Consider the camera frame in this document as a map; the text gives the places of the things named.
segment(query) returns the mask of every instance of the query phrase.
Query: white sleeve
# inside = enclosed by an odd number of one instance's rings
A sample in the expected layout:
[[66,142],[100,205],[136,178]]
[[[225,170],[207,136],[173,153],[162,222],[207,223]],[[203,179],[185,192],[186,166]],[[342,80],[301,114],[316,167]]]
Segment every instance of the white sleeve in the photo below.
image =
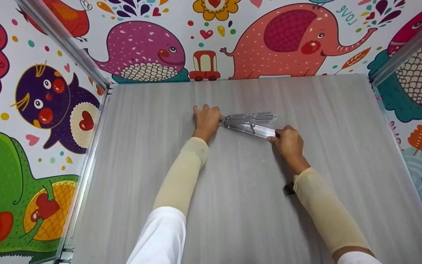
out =
[[343,254],[338,260],[338,264],[382,264],[370,254],[360,251],[351,251]]
[[159,207],[149,214],[127,264],[180,264],[185,246],[184,214]]

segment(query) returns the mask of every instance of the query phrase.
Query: green chameleon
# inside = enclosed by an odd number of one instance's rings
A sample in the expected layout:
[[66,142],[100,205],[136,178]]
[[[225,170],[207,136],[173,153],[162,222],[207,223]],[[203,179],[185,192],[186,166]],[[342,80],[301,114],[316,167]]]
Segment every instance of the green chameleon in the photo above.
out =
[[0,133],[0,257],[54,257],[77,179],[35,179],[20,143]]

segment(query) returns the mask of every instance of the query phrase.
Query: cartoon eye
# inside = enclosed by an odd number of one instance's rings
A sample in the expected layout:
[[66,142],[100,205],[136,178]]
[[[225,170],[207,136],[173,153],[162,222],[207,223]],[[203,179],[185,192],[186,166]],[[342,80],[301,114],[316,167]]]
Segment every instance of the cartoon eye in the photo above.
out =
[[412,29],[417,29],[417,28],[419,28],[420,26],[422,26],[422,22],[417,22],[416,24],[414,24],[411,28]]
[[43,86],[46,89],[50,89],[50,88],[52,88],[52,83],[49,80],[45,80],[45,81],[43,81]]
[[43,102],[42,102],[42,100],[40,100],[40,99],[35,99],[35,101],[34,101],[34,106],[35,106],[35,108],[37,108],[37,109],[42,109],[42,107],[43,107]]

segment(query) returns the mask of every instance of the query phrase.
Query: elephant ear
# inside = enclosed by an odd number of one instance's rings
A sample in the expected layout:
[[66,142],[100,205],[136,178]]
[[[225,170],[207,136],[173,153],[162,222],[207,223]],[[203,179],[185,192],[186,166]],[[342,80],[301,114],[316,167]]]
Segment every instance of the elephant ear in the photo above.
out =
[[316,17],[310,10],[291,10],[276,16],[266,25],[263,34],[266,47],[274,52],[296,51]]

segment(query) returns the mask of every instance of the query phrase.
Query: yellow flower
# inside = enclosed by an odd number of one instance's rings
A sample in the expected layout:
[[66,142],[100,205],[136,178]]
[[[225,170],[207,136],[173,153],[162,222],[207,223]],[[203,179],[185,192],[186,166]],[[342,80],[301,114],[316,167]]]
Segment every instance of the yellow flower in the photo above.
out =
[[239,10],[238,2],[240,0],[196,0],[193,10],[203,13],[204,20],[211,21],[216,17],[219,21],[225,21],[229,18],[229,13]]

